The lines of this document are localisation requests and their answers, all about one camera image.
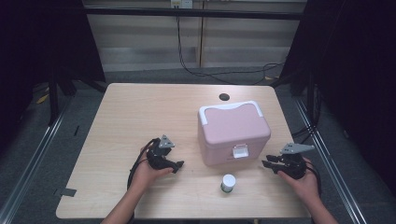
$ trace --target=forearm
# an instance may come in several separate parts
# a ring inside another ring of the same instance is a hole
[[[324,206],[320,198],[311,199],[304,202],[316,224],[338,223],[332,214]]]
[[[127,223],[144,193],[144,189],[131,186],[102,223]]]

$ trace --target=white wall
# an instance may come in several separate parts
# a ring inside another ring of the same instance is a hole
[[[170,0],[85,0],[84,4],[170,7]],[[302,12],[304,5],[304,0],[193,1],[193,8],[218,10]],[[181,67],[177,51],[176,18],[88,17],[105,72]],[[180,18],[183,59],[188,67],[281,63],[289,52],[297,26],[297,21]]]

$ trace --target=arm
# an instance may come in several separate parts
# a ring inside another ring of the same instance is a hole
[[[332,214],[324,206],[318,194],[318,182],[315,175],[307,170],[303,178],[295,180],[285,173],[279,171],[277,174],[282,177],[296,192],[297,196],[303,201],[315,223],[334,224],[338,223]]]
[[[146,159],[147,157],[145,152],[134,173],[131,186],[102,223],[127,223],[132,217],[140,198],[146,190],[158,177],[168,175],[173,171],[172,168],[154,170]]]

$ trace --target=black cable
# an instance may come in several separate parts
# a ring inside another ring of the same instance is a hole
[[[303,135],[303,134],[305,134],[307,132],[309,132],[309,128],[308,127],[304,127],[300,131],[298,131],[296,133],[292,133],[291,137],[293,137],[293,138],[300,137],[301,135]]]
[[[306,136],[306,138],[305,139],[303,139],[303,141],[301,141],[301,143],[300,144],[303,144],[308,138],[309,138],[309,136],[311,136],[311,133],[309,133],[307,136]]]
[[[43,90],[46,90],[46,89],[48,88],[48,86],[45,86],[45,87],[41,87],[41,88],[39,88],[39,89],[35,90],[35,88],[38,88],[38,87],[40,87],[40,85],[41,85],[41,83],[40,83],[40,84],[37,84],[37,85],[35,85],[35,86],[33,87],[33,91],[32,91],[32,93],[36,93],[36,92],[39,92],[39,91],[43,91]]]
[[[140,161],[140,159],[142,158],[143,154],[145,153],[145,151],[149,148],[149,145],[151,145],[151,143],[157,141],[157,139],[152,139],[151,141],[149,141],[145,147],[143,147],[143,149],[140,151],[139,156],[137,157],[136,161],[134,162],[134,166],[132,167],[132,169],[130,170],[129,176],[128,176],[128,182],[127,182],[127,189],[129,188],[129,186],[131,185],[132,182],[132,178],[134,177],[134,172],[137,169],[137,166],[139,166],[140,162],[142,161],[146,161],[146,160],[142,160]]]
[[[316,88],[316,101],[315,101],[315,111],[314,111],[314,126],[318,126],[319,118],[320,118],[320,110],[321,110],[321,102],[322,96],[320,94],[319,88]]]
[[[179,60],[180,60],[180,64],[184,68],[184,70],[186,70],[188,73],[190,73],[191,75],[194,75],[196,77],[212,77],[212,78],[214,78],[214,79],[216,79],[218,81],[221,81],[221,82],[224,82],[224,83],[227,83],[227,84],[239,85],[238,83],[232,83],[230,81],[226,81],[226,80],[218,78],[216,76],[228,75],[228,74],[253,74],[253,73],[263,72],[263,76],[262,76],[262,78],[260,80],[254,82],[254,83],[251,83],[251,84],[247,84],[247,85],[257,85],[260,82],[262,82],[263,80],[265,80],[265,71],[274,69],[274,68],[284,64],[284,63],[268,63],[265,66],[263,66],[262,69],[255,70],[255,71],[243,71],[243,72],[233,71],[233,72],[221,72],[221,73],[213,73],[213,74],[206,74],[206,73],[201,73],[201,72],[192,72],[189,68],[187,68],[186,64],[184,63],[183,53],[182,53],[182,50],[181,50],[181,40],[180,39],[181,39],[180,38],[180,18],[177,17],[177,43],[178,43],[177,48],[178,48],[178,57],[179,57]]]

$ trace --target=white latch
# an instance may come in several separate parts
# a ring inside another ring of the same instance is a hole
[[[233,147],[233,157],[235,159],[248,157],[248,145],[236,145]]]

